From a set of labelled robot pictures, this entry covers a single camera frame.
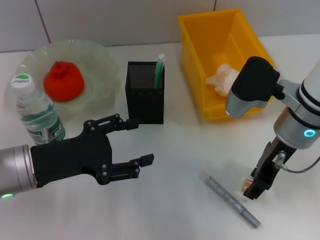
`white wall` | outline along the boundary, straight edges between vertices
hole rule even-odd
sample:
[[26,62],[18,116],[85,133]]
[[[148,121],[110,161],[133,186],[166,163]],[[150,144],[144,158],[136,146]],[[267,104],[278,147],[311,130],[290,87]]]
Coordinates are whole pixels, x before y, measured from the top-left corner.
[[320,0],[217,0],[216,10],[240,8],[259,36],[319,34]]
[[51,41],[105,46],[180,41],[178,15],[213,11],[215,0],[37,0]]
[[[89,39],[106,46],[180,41],[178,15],[208,12],[215,0],[37,0],[52,42]],[[240,8],[258,36],[320,33],[320,0],[217,0]],[[0,52],[48,43],[35,0],[0,0]]]
[[34,0],[0,0],[0,52],[33,50],[47,43]]

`green pen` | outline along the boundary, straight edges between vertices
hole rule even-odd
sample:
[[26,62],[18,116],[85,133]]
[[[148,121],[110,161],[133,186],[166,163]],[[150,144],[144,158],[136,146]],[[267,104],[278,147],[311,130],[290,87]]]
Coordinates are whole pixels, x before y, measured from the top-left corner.
[[156,63],[155,78],[154,78],[154,85],[153,85],[154,89],[160,88],[160,84],[161,84],[161,80],[162,80],[162,72],[163,72],[163,69],[165,66],[165,57],[166,56],[164,54],[160,54],[159,61]]

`white bottle cap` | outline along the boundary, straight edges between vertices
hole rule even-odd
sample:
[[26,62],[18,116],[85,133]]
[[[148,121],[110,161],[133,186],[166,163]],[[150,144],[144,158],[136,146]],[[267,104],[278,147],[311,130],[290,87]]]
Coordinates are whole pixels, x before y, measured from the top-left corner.
[[18,74],[11,80],[11,86],[15,94],[20,98],[26,98],[36,89],[35,82],[29,74]]

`green indicator light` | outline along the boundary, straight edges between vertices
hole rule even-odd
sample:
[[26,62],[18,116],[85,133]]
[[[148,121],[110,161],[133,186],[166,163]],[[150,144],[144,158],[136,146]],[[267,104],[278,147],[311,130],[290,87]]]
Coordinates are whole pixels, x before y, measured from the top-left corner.
[[13,197],[13,194],[12,194],[12,193],[5,194],[5,195],[3,195],[1,198],[2,198],[2,199],[5,199],[5,198],[10,198],[10,197]]

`bottle label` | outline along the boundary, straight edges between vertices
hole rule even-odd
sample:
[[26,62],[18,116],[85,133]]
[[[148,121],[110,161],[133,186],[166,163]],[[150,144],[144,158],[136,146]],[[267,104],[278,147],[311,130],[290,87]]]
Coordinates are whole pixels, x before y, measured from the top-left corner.
[[[28,130],[28,132],[37,145],[44,143],[41,131],[29,131]],[[55,124],[53,124],[51,127],[48,128],[48,133],[49,133],[49,141],[50,142],[61,141],[65,138],[66,130],[65,130],[64,126],[62,125],[59,117],[58,117],[57,121],[55,122]]]

